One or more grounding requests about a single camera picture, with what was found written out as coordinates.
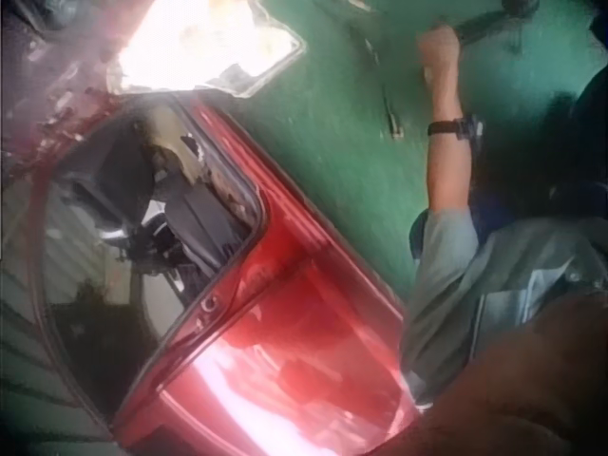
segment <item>hand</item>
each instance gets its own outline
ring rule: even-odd
[[[440,26],[428,31],[418,40],[418,48],[425,68],[425,79],[431,89],[448,82],[458,82],[460,42],[454,29]]]

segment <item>fist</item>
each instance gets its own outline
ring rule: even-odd
[[[418,48],[428,83],[458,68],[460,42],[452,27],[440,26],[428,31],[418,40]]]

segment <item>sleeve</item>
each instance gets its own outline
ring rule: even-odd
[[[478,247],[477,233],[468,210],[429,213],[420,266],[408,307],[410,320],[462,277]]]
[[[468,211],[429,214],[402,339],[401,367],[418,406],[432,403],[462,368],[470,315],[461,309],[458,288],[477,248]]]

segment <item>red paint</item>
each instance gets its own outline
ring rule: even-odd
[[[190,111],[258,188],[266,227],[235,268],[221,325],[151,404],[123,409],[119,440],[131,446],[147,435],[140,420],[154,410],[155,426],[212,454],[342,455],[380,445],[415,414],[398,366],[397,300],[248,138],[202,104]],[[131,404],[145,390],[144,381]]]

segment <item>gray shirt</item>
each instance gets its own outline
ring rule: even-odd
[[[431,404],[479,351],[558,295],[606,289],[605,253],[599,218],[517,222],[479,249],[467,211],[429,214],[402,341],[416,404]]]

